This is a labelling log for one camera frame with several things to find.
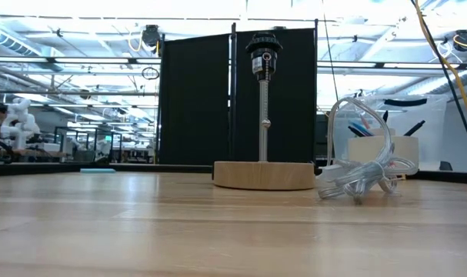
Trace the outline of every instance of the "black room divider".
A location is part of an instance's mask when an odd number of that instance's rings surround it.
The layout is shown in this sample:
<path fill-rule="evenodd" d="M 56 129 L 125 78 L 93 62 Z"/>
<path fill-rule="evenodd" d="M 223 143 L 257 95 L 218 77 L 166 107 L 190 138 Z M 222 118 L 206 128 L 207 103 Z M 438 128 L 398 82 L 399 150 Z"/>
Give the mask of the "black room divider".
<path fill-rule="evenodd" d="M 268 160 L 310 162 L 316 113 L 314 29 L 272 31 L 283 46 L 269 83 Z M 255 32 L 237 33 L 236 161 L 259 160 L 259 84 L 245 47 Z"/>
<path fill-rule="evenodd" d="M 166 42 L 158 158 L 166 165 L 228 159 L 229 35 Z"/>

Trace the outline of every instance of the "clear plastic cord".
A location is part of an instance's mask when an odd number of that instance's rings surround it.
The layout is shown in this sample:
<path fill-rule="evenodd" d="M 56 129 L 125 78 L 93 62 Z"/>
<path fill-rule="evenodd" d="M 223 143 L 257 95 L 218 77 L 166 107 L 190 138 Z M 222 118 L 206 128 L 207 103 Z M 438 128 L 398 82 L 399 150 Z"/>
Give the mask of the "clear plastic cord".
<path fill-rule="evenodd" d="M 377 183 L 384 192 L 394 192 L 397 186 L 397 175 L 413 175 L 418 171 L 418 167 L 407 159 L 392 156 L 394 143 L 391 140 L 389 127 L 387 127 L 385 121 L 375 111 L 354 98 L 340 99 L 332 106 L 328 126 L 327 166 L 331 164 L 332 160 L 334 118 L 337 108 L 343 102 L 352 103 L 379 122 L 384 131 L 384 146 L 375 158 L 375 161 L 360 163 L 335 159 L 334 163 L 340 165 L 345 174 L 333 180 L 326 180 L 334 182 L 335 186 L 328 189 L 320 189 L 320 198 L 328 199 L 347 194 L 352 196 L 355 202 L 361 203 L 363 195 Z"/>

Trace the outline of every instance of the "round wooden base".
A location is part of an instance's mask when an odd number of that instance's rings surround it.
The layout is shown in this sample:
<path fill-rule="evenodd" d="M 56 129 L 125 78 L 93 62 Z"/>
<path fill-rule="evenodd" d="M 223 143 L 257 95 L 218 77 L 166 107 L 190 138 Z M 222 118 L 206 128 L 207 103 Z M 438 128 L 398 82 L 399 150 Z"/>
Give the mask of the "round wooden base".
<path fill-rule="evenodd" d="M 215 162 L 214 184 L 231 189 L 313 189 L 315 173 L 306 163 Z"/>

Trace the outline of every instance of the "blue object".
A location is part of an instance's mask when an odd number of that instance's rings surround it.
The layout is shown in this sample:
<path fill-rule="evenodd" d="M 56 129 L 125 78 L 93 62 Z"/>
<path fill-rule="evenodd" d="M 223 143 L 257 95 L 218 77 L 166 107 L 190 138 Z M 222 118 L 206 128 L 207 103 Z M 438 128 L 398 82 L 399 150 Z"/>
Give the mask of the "blue object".
<path fill-rule="evenodd" d="M 363 135 L 373 136 L 373 134 L 369 130 L 367 130 L 365 127 L 361 126 L 360 124 L 354 123 L 354 122 L 350 122 L 350 123 L 355 129 L 360 131 Z"/>
<path fill-rule="evenodd" d="M 81 173 L 116 173 L 115 169 L 81 169 Z"/>

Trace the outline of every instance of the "pen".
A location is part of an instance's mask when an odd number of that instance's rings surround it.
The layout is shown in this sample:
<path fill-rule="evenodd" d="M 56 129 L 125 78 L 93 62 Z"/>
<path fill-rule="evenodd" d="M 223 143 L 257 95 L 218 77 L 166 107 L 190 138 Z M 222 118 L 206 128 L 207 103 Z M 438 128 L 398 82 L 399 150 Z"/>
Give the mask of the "pen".
<path fill-rule="evenodd" d="M 414 125 L 414 127 L 412 127 L 409 131 L 407 131 L 404 134 L 404 136 L 410 136 L 410 135 L 414 134 L 416 131 L 418 131 L 421 128 L 421 126 L 423 126 L 423 124 L 425 124 L 424 120 L 422 120 L 420 123 Z"/>
<path fill-rule="evenodd" d="M 351 125 L 357 129 L 358 131 L 360 131 L 363 135 L 366 135 L 366 136 L 371 136 L 373 135 L 369 130 L 365 129 L 365 127 L 361 126 L 360 124 L 358 123 L 354 123 L 354 122 L 351 122 Z"/>
<path fill-rule="evenodd" d="M 387 122 L 387 118 L 389 118 L 389 111 L 385 111 L 384 116 L 382 116 L 385 122 Z"/>
<path fill-rule="evenodd" d="M 357 129 L 351 127 L 351 126 L 348 126 L 348 129 L 351 130 L 351 132 L 353 132 L 353 134 L 355 134 L 355 135 L 358 136 L 359 138 L 366 136 L 366 135 L 363 135 L 363 134 L 362 134 L 360 131 L 358 131 Z"/>
<path fill-rule="evenodd" d="M 362 123 L 365 126 L 365 128 L 370 128 L 370 124 L 366 121 L 366 119 L 363 117 L 363 115 L 359 115 L 359 118 L 362 119 Z"/>

